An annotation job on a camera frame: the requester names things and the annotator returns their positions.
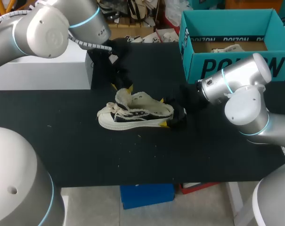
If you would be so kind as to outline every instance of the black tabletop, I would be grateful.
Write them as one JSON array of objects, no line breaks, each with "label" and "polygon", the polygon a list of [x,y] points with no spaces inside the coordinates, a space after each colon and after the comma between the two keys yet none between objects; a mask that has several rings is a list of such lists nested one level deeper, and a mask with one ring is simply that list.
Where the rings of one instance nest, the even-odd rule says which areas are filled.
[{"label": "black tabletop", "polygon": [[[186,82],[177,43],[132,44],[124,65],[134,92],[158,100]],[[285,163],[280,147],[246,141],[227,121],[222,105],[188,116],[183,130],[104,129],[97,111],[114,96],[110,85],[0,91],[0,127],[24,136],[62,187],[252,181]],[[271,112],[285,114],[285,82],[267,85],[265,100]]]}]

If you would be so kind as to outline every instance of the blue light ring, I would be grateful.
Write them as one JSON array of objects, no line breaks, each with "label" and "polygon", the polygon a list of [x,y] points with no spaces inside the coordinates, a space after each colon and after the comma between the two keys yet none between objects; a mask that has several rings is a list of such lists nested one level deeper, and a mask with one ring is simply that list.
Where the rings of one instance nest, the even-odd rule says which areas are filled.
[{"label": "blue light ring", "polygon": [[245,136],[254,136],[254,135],[258,135],[258,134],[260,134],[262,131],[264,131],[264,129],[268,126],[268,124],[269,124],[269,120],[270,120],[270,117],[269,117],[269,114],[268,114],[268,121],[267,121],[267,124],[265,125],[265,127],[261,130],[261,131],[259,131],[259,132],[257,132],[257,133],[253,133],[253,134],[245,134],[245,133],[242,133],[241,131],[239,131],[241,134],[243,134],[243,135],[245,135]]},{"label": "blue light ring", "polygon": [[90,20],[92,20],[92,19],[97,15],[97,13],[99,13],[99,11],[100,11],[100,9],[98,8],[98,9],[96,10],[96,12],[95,12],[90,18],[88,18],[88,19],[86,19],[86,20],[84,20],[83,22],[80,22],[80,23],[78,23],[78,24],[71,25],[69,28],[75,28],[75,27],[79,27],[79,26],[82,26],[82,25],[86,24],[87,22],[89,22]]},{"label": "blue light ring", "polygon": [[45,216],[43,217],[42,221],[39,223],[38,226],[42,226],[44,224],[45,220],[47,219],[47,217],[48,217],[48,215],[50,213],[51,207],[52,207],[53,199],[54,199],[54,185],[53,185],[53,181],[52,181],[52,178],[51,178],[50,175],[49,175],[49,177],[50,177],[51,184],[52,184],[52,197],[51,197],[51,201],[50,201],[48,210],[47,210]]},{"label": "blue light ring", "polygon": [[230,93],[233,93],[231,88],[230,88],[230,86],[229,86],[229,84],[228,84],[228,82],[227,82],[227,80],[226,80],[226,78],[225,78],[224,68],[221,70],[221,72],[222,72],[222,76],[223,76],[223,79],[224,79],[224,82],[225,82],[227,88],[229,89]]},{"label": "blue light ring", "polygon": [[13,40],[14,40],[14,43],[15,43],[16,47],[19,49],[19,51],[20,51],[21,53],[25,54],[26,56],[29,56],[27,53],[23,52],[23,51],[20,49],[20,47],[18,46],[18,44],[16,43],[16,38],[15,38],[16,24],[17,24],[17,23],[14,23],[14,26],[13,26],[13,28],[12,28],[12,38],[13,38]]}]

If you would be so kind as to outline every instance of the white box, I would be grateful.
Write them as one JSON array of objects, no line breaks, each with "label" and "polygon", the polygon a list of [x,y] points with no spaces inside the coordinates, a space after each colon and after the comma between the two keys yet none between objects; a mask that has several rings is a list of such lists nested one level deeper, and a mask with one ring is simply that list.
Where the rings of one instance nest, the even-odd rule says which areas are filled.
[{"label": "white box", "polygon": [[90,89],[93,62],[69,40],[64,54],[45,59],[25,56],[0,67],[0,90]]}]

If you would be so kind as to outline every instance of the table leg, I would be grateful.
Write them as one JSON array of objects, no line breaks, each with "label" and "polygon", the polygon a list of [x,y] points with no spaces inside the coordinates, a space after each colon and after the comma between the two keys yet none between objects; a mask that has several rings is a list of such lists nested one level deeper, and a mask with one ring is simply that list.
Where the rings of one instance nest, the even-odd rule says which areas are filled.
[{"label": "table leg", "polygon": [[226,183],[230,205],[234,216],[235,226],[247,226],[254,218],[252,209],[252,195],[243,205],[242,196],[237,182]]},{"label": "table leg", "polygon": [[243,208],[237,213],[234,218],[235,226],[247,226],[249,222],[254,218],[252,208],[252,195],[248,201],[244,204]]},{"label": "table leg", "polygon": [[242,200],[242,196],[240,193],[240,189],[238,187],[237,182],[227,182],[226,188],[227,188],[233,216],[235,217],[237,213],[243,207],[243,200]]}]

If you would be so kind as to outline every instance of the red box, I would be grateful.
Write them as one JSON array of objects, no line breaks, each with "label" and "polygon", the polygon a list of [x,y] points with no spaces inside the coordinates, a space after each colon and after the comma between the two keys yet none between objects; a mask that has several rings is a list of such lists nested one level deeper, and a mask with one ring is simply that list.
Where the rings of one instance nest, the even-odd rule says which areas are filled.
[{"label": "red box", "polygon": [[179,188],[181,189],[183,194],[188,194],[188,193],[195,192],[195,191],[201,190],[203,188],[207,188],[207,187],[214,186],[217,184],[219,184],[219,182],[200,183],[199,185],[195,185],[195,186],[188,187],[188,188],[183,188],[182,184],[179,184]]}]

